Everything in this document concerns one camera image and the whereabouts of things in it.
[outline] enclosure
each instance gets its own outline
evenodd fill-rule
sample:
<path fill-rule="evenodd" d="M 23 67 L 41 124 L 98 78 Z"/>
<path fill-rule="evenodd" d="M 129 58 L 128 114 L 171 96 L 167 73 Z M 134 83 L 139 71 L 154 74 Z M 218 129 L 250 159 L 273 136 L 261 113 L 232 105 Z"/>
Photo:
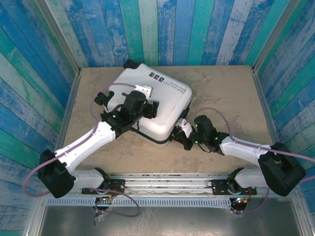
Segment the enclosure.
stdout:
<path fill-rule="evenodd" d="M 43 151 L 60 149 L 93 127 L 94 93 L 113 82 L 128 59 L 189 85 L 190 115 L 216 107 L 238 138 L 281 142 L 314 158 L 314 0 L 1 0 L 0 15 L 0 236 L 314 234 L 314 179 L 286 198 L 271 193 L 260 211 L 236 217 L 206 208 L 202 201 L 211 205 L 213 199 L 200 196 L 197 185 L 251 167 L 249 162 L 198 147 L 187 152 L 174 142 L 156 147 L 131 133 L 100 148 L 79 169 L 101 167 L 117 178 L 137 178 L 143 186 L 126 185 L 131 192 L 164 179 L 150 185 L 148 196 L 163 204 L 144 204 L 138 220 L 113 216 L 96 229 L 91 198 L 73 192 L 67 196 L 71 206 L 51 195 L 32 199 L 22 190 Z M 219 116 L 206 115 L 227 131 Z M 313 162 L 299 161 L 307 177 L 315 174 Z M 175 175 L 184 188 L 196 183 L 188 195 L 158 191 Z M 27 188 L 45 191 L 36 174 Z M 253 207 L 266 193 L 257 191 Z M 171 198 L 178 202 L 166 206 Z M 186 202 L 192 198 L 195 206 Z"/>

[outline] teal wood plank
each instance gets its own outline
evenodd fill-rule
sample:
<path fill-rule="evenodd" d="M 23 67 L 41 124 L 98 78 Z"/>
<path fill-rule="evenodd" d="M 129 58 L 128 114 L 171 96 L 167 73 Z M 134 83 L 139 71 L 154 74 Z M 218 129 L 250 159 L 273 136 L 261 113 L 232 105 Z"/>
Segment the teal wood plank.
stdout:
<path fill-rule="evenodd" d="M 297 5 L 297 7 L 295 8 L 294 12 L 290 16 L 288 22 L 286 23 L 286 25 L 284 26 L 283 30 L 281 31 L 279 37 L 277 38 L 277 41 L 274 43 L 274 45 L 272 46 L 272 48 L 271 48 L 270 52 L 268 53 L 266 59 L 264 60 L 263 64 L 261 65 L 261 67 L 260 67 L 260 69 L 258 71 L 259 77 L 261 77 L 261 75 L 263 74 L 263 72 L 266 69 L 267 65 L 269 64 L 271 58 L 275 55 L 277 49 L 279 48 L 279 46 L 281 45 L 281 43 L 285 39 L 286 35 L 290 31 L 291 27 L 295 23 L 296 19 L 300 15 L 301 11 L 303 10 L 303 8 L 304 8 L 304 6 L 306 5 L 307 2 L 308 2 L 308 0 L 301 0 L 299 2 L 299 4 Z"/>
<path fill-rule="evenodd" d="M 144 63 L 158 66 L 158 9 L 156 1 L 139 0 Z"/>
<path fill-rule="evenodd" d="M 33 69 L 39 74 L 45 84 L 50 88 L 56 98 L 60 101 L 63 107 L 66 107 L 68 102 L 68 94 L 61 89 L 61 86 L 53 74 L 50 73 L 48 67 L 38 56 L 34 48 L 27 41 L 25 36 L 18 29 L 9 14 L 0 3 L 0 28 L 12 40 L 17 49 L 23 54 L 25 59 L 32 65 Z"/>
<path fill-rule="evenodd" d="M 286 105 L 312 80 L 315 76 L 315 56 L 304 66 L 300 73 L 280 94 L 277 100 L 270 107 L 273 119 L 286 107 Z"/>
<path fill-rule="evenodd" d="M 274 119 L 276 130 L 282 129 L 290 120 L 315 99 L 315 79 L 310 81 Z"/>
<path fill-rule="evenodd" d="M 173 65 L 187 65 L 195 0 L 176 0 Z"/>
<path fill-rule="evenodd" d="M 243 65 L 274 0 L 255 0 L 235 47 L 230 65 Z"/>
<path fill-rule="evenodd" d="M 120 0 L 129 58 L 144 62 L 138 0 Z"/>
<path fill-rule="evenodd" d="M 308 156 L 313 159 L 315 159 L 315 145 L 310 146 L 309 148 L 305 149 L 304 151 L 300 152 L 301 155 L 303 156 Z M 302 166 L 304 167 L 305 170 L 308 170 L 310 168 L 313 168 L 315 166 L 314 162 L 308 161 L 308 160 L 299 160 Z"/>
<path fill-rule="evenodd" d="M 196 0 L 187 65 L 201 65 L 215 0 Z"/>
<path fill-rule="evenodd" d="M 46 30 L 44 29 L 44 26 L 39 21 L 36 13 L 34 12 L 31 4 L 29 3 L 29 0 L 16 0 L 16 2 L 20 10 L 24 14 L 25 18 L 33 27 L 39 39 L 42 41 L 43 45 L 47 49 L 49 55 L 54 60 L 60 72 L 63 74 L 64 78 L 67 80 L 67 82 L 70 85 L 72 85 L 73 79 L 74 79 L 73 71 L 68 69 L 65 61 L 62 59 L 57 48 L 55 47 L 53 42 L 50 40 L 50 37 L 48 36 Z"/>
<path fill-rule="evenodd" d="M 216 0 L 202 57 L 202 65 L 215 65 L 234 0 Z"/>
<path fill-rule="evenodd" d="M 2 54 L 0 54 L 0 77 L 59 132 L 61 119 Z"/>
<path fill-rule="evenodd" d="M 315 121 L 315 100 L 306 106 L 299 114 L 290 120 L 280 131 L 278 136 L 281 142 L 285 143 L 295 135 L 298 135 L 306 127 Z"/>
<path fill-rule="evenodd" d="M 112 45 L 99 0 L 81 0 L 81 3 L 93 34 L 94 42 L 102 61 L 102 66 L 116 66 Z"/>
<path fill-rule="evenodd" d="M 22 164 L 11 160 L 5 156 L 0 155 L 0 179 L 9 183 L 22 186 L 26 176 L 31 172 L 31 169 Z M 27 188 L 36 190 L 42 183 L 34 174 L 31 176 Z"/>
<path fill-rule="evenodd" d="M 315 54 L 315 17 L 303 27 L 269 80 L 262 85 L 269 106 Z"/>
<path fill-rule="evenodd" d="M 63 61 L 65 62 L 68 70 L 70 71 L 70 73 L 72 74 L 72 77 L 75 76 L 75 73 L 73 71 L 73 68 L 71 67 L 68 58 L 65 56 L 62 48 L 60 47 L 56 37 L 54 36 L 54 33 L 52 32 L 52 30 L 50 29 L 49 25 L 47 24 L 43 14 L 41 13 L 40 9 L 38 8 L 35 0 L 29 0 L 34 12 L 36 13 L 36 16 L 38 17 L 40 23 L 42 24 L 42 26 L 44 27 L 46 33 L 48 34 L 50 40 L 52 41 L 52 43 L 54 44 L 55 48 L 58 50 L 58 53 L 60 54 L 60 56 L 62 57 Z"/>
<path fill-rule="evenodd" d="M 235 1 L 219 50 L 216 65 L 229 65 L 254 0 Z"/>
<path fill-rule="evenodd" d="M 0 232 L 1 230 L 24 230 L 29 211 L 28 209 L 0 206 Z"/>
<path fill-rule="evenodd" d="M 97 51 L 93 34 L 85 17 L 80 0 L 61 0 L 73 30 L 80 42 L 82 51 L 90 67 L 102 66 L 102 60 Z"/>
<path fill-rule="evenodd" d="M 23 193 L 22 187 L 13 183 L 8 183 L 0 180 L 0 206 L 18 207 L 23 209 L 30 209 L 32 201 L 30 197 Z"/>
<path fill-rule="evenodd" d="M 273 75 L 273 71 L 276 69 L 279 62 L 283 59 L 284 55 L 287 53 L 288 48 L 290 48 L 292 43 L 295 41 L 296 37 L 301 32 L 304 25 L 312 17 L 314 11 L 315 11 L 314 1 L 310 0 L 307 2 L 303 10 L 301 11 L 298 18 L 292 25 L 291 29 L 285 36 L 283 42 L 279 45 L 274 56 L 270 59 L 268 65 L 266 66 L 264 73 L 260 77 L 262 86 L 266 82 L 270 82 L 269 79 Z"/>
<path fill-rule="evenodd" d="M 38 153 L 46 149 L 53 151 L 54 146 L 24 123 L 20 118 L 14 115 L 9 109 L 0 104 L 0 129 L 7 132 L 17 140 L 31 147 Z"/>
<path fill-rule="evenodd" d="M 0 52 L 33 87 L 33 89 L 44 99 L 44 101 L 54 110 L 60 119 L 63 119 L 64 107 L 51 92 L 44 81 L 34 71 L 14 43 L 0 28 Z"/>
<path fill-rule="evenodd" d="M 0 236 L 22 236 L 23 231 L 14 231 L 14 230 L 9 230 L 9 231 L 0 231 Z"/>
<path fill-rule="evenodd" d="M 250 53 L 247 56 L 247 59 L 245 61 L 246 65 L 253 66 L 253 64 L 255 63 L 262 47 L 267 41 L 272 29 L 275 27 L 287 3 L 288 0 L 275 0 L 266 17 L 264 24 L 260 29 L 256 41 L 254 42 L 252 49 L 250 50 Z"/>
<path fill-rule="evenodd" d="M 43 42 L 37 36 L 36 32 L 18 7 L 16 1 L 2 0 L 2 6 L 6 9 L 7 13 L 14 21 L 18 29 L 9 29 L 11 31 L 20 30 L 30 45 L 34 48 L 37 55 L 41 58 L 44 64 L 47 66 L 51 74 L 58 79 L 58 84 L 61 89 L 66 93 L 70 94 L 71 86 L 65 79 L 64 75 L 61 73 L 60 69 L 52 59 L 49 52 L 46 50 Z"/>
<path fill-rule="evenodd" d="M 32 127 L 46 140 L 55 145 L 58 138 L 57 131 L 54 130 L 53 127 L 5 81 L 3 81 L 2 78 L 0 78 L 0 103 Z"/>
<path fill-rule="evenodd" d="M 22 165 L 34 169 L 38 166 L 39 153 L 26 146 L 16 138 L 0 130 L 0 154 Z"/>
<path fill-rule="evenodd" d="M 158 64 L 172 65 L 176 0 L 157 0 Z"/>
<path fill-rule="evenodd" d="M 82 51 L 80 43 L 75 35 L 71 22 L 69 21 L 60 0 L 46 0 L 49 9 L 53 13 L 54 19 L 63 32 L 63 35 L 71 49 L 76 62 L 80 68 L 88 67 L 88 62 Z"/>
<path fill-rule="evenodd" d="M 123 66 L 128 60 L 129 54 L 119 0 L 101 0 L 100 3 L 112 44 L 116 66 Z"/>

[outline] striped wooden wall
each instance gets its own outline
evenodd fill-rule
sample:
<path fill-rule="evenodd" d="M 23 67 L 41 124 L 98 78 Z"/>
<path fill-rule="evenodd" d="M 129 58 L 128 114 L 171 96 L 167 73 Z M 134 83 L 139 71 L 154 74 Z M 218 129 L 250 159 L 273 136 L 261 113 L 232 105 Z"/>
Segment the striped wooden wall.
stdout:
<path fill-rule="evenodd" d="M 315 0 L 301 0 L 258 74 L 279 139 L 315 158 Z M 308 176 L 315 164 L 301 160 Z M 302 184 L 315 215 L 315 180 Z"/>
<path fill-rule="evenodd" d="M 79 67 L 253 65 L 289 0 L 46 0 Z"/>
<path fill-rule="evenodd" d="M 22 192 L 39 154 L 53 150 L 74 72 L 34 0 L 0 1 L 0 236 L 22 235 Z M 35 192 L 39 181 L 28 185 Z"/>

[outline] white box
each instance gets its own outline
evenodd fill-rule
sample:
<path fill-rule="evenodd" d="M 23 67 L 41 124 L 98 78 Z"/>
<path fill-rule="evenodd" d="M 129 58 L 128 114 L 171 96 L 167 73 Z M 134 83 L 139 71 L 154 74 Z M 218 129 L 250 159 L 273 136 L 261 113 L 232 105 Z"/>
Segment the white box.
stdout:
<path fill-rule="evenodd" d="M 179 116 L 190 103 L 191 88 L 145 64 L 140 64 L 136 69 L 126 68 L 114 82 L 153 88 L 149 103 L 159 102 L 157 117 L 153 119 L 141 118 L 139 121 L 140 129 L 137 133 L 156 144 L 165 145 Z M 105 108 L 106 112 L 112 111 L 119 104 L 123 104 L 125 97 L 122 93 L 129 94 L 133 88 L 111 86 L 109 90 L 113 91 L 115 95 L 108 102 L 108 110 Z"/>

